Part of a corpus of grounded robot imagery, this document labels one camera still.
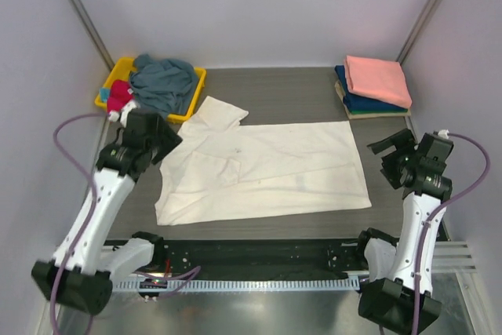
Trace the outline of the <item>cream white t shirt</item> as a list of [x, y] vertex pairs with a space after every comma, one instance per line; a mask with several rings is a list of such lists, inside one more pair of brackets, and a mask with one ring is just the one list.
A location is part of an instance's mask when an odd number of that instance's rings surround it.
[[365, 209], [371, 201], [348, 122], [247, 126], [207, 97], [162, 161], [161, 226]]

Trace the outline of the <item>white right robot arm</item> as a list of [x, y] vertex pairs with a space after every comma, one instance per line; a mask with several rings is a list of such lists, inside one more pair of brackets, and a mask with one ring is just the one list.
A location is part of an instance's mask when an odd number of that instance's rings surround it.
[[431, 269], [444, 203], [453, 191], [444, 175], [453, 142], [445, 130], [417, 141], [410, 129], [403, 129], [368, 147], [381, 156], [380, 171], [389, 184], [403, 191], [403, 222], [396, 239], [373, 228], [358, 237], [355, 263], [369, 269], [358, 314], [384, 330], [418, 334], [442, 308], [432, 297]]

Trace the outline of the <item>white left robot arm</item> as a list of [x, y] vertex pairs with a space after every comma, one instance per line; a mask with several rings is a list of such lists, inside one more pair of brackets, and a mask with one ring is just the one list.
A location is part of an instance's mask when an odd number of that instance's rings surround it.
[[115, 283], [141, 268], [156, 272], [165, 266], [164, 239], [152, 233], [138, 231], [107, 257], [101, 250], [140, 176], [181, 141], [161, 115], [140, 109], [127, 114], [115, 139], [100, 151], [94, 172], [85, 175], [89, 193], [71, 230], [50, 260], [38, 260], [31, 269], [46, 300], [96, 316]]

